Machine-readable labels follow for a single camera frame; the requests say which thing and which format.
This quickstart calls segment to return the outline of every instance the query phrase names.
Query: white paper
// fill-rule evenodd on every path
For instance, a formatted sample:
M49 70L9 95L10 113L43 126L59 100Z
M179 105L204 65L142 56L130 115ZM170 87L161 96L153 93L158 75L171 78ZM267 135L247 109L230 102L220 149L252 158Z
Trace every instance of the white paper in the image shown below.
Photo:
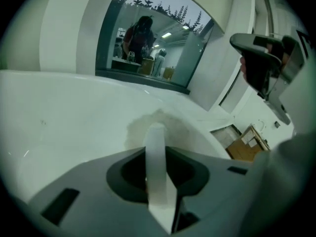
M256 146L256 145L257 145L256 139L252 139L251 141L249 141L249 146L250 146L251 148L253 148L253 147Z
M144 141L146 147L146 178L148 210L168 234L171 234L177 200L177 189L166 169L165 126L151 125Z
M241 138L241 140L242 140L242 142L243 142L244 144L247 144L249 141L251 141L251 139L252 139L253 137L255 137L255 135L254 135L254 133L250 130L250 131L248 131L248 132Z

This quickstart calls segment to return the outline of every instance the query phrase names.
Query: ceiling light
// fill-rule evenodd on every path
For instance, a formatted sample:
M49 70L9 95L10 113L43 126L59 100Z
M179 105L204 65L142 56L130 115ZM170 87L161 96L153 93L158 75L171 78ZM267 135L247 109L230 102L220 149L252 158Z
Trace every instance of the ceiling light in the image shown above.
M165 35L162 35L161 37L162 38L166 38L166 37L168 37L168 36L170 36L171 35L171 33L166 33Z

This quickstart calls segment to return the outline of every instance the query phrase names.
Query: cardboard box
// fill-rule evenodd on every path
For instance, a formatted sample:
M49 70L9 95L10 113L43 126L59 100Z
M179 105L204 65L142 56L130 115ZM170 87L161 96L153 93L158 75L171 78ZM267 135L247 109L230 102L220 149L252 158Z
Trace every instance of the cardboard box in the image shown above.
M268 144L253 126L248 127L236 141L226 148L232 159L246 161L253 161L258 152L268 150L270 150Z

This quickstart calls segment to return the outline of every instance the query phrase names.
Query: window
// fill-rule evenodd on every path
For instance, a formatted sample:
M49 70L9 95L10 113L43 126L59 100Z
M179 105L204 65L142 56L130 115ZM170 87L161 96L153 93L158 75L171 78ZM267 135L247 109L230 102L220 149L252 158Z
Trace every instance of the window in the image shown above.
M214 22L192 0L112 0L101 28L96 75L123 73L186 88Z

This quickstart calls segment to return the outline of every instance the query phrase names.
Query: stain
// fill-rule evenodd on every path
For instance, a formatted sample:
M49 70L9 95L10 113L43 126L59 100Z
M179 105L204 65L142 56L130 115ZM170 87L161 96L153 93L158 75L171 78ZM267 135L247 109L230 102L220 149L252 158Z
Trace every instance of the stain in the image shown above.
M143 115L127 126L125 148L133 149L143 146L148 128L153 123L162 123L166 127L165 143L167 146L189 148L190 125L181 118L165 113L162 109Z

